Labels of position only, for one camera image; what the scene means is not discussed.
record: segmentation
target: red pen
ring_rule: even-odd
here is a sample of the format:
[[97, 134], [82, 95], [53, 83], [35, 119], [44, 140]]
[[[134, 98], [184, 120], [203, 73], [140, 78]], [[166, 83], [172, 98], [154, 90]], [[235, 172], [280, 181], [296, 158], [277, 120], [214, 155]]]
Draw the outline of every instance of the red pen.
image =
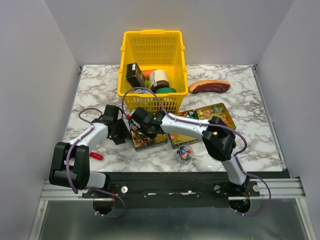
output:
[[101, 154], [99, 153], [96, 153], [96, 152], [90, 152], [90, 156], [95, 158], [95, 159], [98, 159], [98, 160], [103, 160], [104, 159], [104, 156], [102, 156]]

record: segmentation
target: wall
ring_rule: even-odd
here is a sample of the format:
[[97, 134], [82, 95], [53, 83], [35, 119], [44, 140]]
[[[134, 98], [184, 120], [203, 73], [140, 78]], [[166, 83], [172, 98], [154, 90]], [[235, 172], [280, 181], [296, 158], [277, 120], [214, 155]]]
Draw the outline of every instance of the wall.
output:
[[320, 1], [295, 0], [257, 68], [285, 162], [320, 239]]
[[79, 67], [43, 0], [0, 3], [0, 239], [28, 239]]
[[187, 64], [256, 64], [293, 0], [46, 0], [80, 64], [119, 64], [125, 31], [181, 30]]

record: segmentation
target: black box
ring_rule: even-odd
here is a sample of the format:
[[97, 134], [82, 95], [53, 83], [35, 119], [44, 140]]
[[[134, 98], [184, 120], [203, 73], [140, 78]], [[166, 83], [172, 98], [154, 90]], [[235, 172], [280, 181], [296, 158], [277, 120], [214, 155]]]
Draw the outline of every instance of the black box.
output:
[[126, 66], [126, 80], [135, 87], [145, 87], [146, 78], [140, 70], [138, 63], [130, 63]]

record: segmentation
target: yellow basket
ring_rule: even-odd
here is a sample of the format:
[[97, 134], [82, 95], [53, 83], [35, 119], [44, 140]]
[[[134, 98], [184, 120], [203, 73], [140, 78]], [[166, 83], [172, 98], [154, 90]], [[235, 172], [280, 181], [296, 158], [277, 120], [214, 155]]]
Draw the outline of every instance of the yellow basket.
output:
[[[138, 63], [141, 70], [162, 69], [166, 72], [175, 93], [161, 93], [157, 96], [170, 113], [179, 111], [182, 100], [188, 94], [185, 46], [182, 33], [175, 30], [127, 31], [121, 47], [118, 96], [124, 97], [131, 85], [126, 79], [127, 64]], [[161, 110], [152, 94], [128, 93], [124, 99], [129, 111], [142, 107], [151, 113]]]

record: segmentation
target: marble table top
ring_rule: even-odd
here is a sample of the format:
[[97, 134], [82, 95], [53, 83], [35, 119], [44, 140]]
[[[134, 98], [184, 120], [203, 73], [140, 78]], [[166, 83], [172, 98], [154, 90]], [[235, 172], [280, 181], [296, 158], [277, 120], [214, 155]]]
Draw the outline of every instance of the marble table top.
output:
[[[117, 95], [119, 65], [85, 65], [79, 81], [64, 141], [78, 137], [89, 126], [78, 118], [84, 108], [104, 111], [106, 104], [121, 106]], [[280, 158], [269, 127], [252, 69], [248, 65], [187, 65], [188, 84], [199, 80], [217, 79], [231, 83], [225, 93], [189, 93], [183, 99], [181, 111], [217, 103], [227, 107], [237, 131], [246, 138], [248, 148], [239, 154], [247, 171], [282, 171]], [[98, 113], [90, 110], [84, 118], [93, 120]], [[243, 147], [236, 137], [237, 149]], [[92, 171], [105, 172], [220, 172], [222, 164], [210, 157], [202, 142], [191, 145], [195, 158], [188, 165], [176, 160], [176, 150], [170, 143], [136, 152], [131, 140], [115, 145], [105, 139], [94, 150], [102, 161], [90, 157]]]

